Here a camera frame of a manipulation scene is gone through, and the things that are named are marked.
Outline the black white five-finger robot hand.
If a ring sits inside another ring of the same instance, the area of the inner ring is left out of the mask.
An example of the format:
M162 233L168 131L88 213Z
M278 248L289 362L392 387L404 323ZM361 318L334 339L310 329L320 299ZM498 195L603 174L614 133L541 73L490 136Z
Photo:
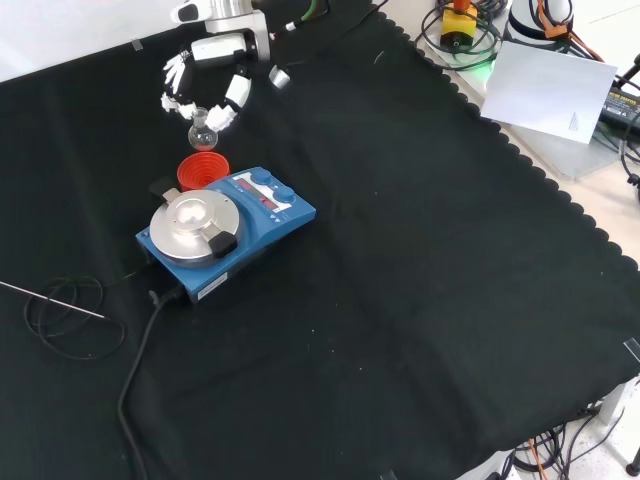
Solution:
M228 128L244 108L252 89L252 72L243 62L257 47L248 43L240 33L227 33L197 40L187 49L170 58L163 67L164 88L161 106L190 120L190 131L219 133ZM187 73L193 66L224 65L236 67L220 104L210 108L197 105L184 95Z

